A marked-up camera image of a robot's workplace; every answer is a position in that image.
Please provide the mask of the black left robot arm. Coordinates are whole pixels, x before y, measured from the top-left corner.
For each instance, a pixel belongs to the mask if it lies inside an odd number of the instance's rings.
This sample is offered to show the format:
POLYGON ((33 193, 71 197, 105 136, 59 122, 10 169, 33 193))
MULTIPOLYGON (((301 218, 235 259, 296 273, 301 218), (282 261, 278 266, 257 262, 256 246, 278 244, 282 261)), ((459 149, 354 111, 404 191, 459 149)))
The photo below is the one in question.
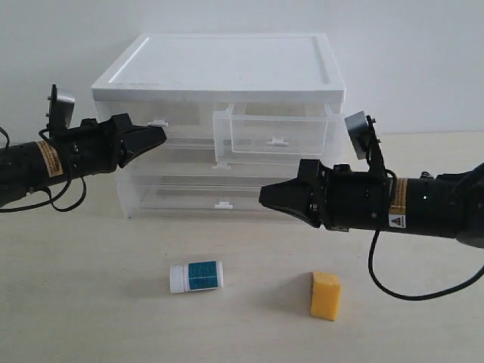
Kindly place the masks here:
POLYGON ((112 173, 166 142, 162 128, 136 126, 126 113, 101 123, 83 119, 47 138, 43 133, 40 141, 1 149, 1 206, 52 185, 112 173))

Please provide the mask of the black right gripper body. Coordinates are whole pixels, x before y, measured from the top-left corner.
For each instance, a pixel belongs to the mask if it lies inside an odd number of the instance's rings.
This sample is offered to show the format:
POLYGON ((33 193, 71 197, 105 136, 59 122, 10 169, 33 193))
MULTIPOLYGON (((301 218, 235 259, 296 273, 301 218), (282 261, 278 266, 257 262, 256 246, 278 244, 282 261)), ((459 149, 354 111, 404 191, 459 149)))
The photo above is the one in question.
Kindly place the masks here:
POLYGON ((341 164, 330 169, 319 160, 302 159, 297 180, 296 217, 314 228, 383 230, 388 225, 390 199, 395 178, 387 171, 352 171, 341 164))

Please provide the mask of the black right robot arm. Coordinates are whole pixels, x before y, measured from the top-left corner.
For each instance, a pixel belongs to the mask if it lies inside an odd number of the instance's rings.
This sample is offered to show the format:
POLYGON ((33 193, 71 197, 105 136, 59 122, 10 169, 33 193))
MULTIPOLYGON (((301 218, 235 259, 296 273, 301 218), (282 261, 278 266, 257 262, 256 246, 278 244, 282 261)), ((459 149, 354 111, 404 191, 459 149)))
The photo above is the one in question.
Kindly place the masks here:
POLYGON ((442 237, 481 248, 483 187, 455 194, 457 182, 455 175, 394 178, 383 170, 301 160, 297 176, 262 187, 259 202, 313 228, 442 237))

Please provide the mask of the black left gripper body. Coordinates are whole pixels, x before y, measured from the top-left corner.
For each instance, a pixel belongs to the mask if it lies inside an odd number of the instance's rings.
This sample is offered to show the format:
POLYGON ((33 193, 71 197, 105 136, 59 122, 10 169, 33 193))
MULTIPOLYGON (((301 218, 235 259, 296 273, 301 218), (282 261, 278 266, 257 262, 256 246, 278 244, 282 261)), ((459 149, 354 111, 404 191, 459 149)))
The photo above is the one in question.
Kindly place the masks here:
POLYGON ((111 173, 129 162, 124 138, 130 129, 131 120, 126 113, 101 123, 84 119, 78 127, 57 132, 56 145, 74 178, 111 173))

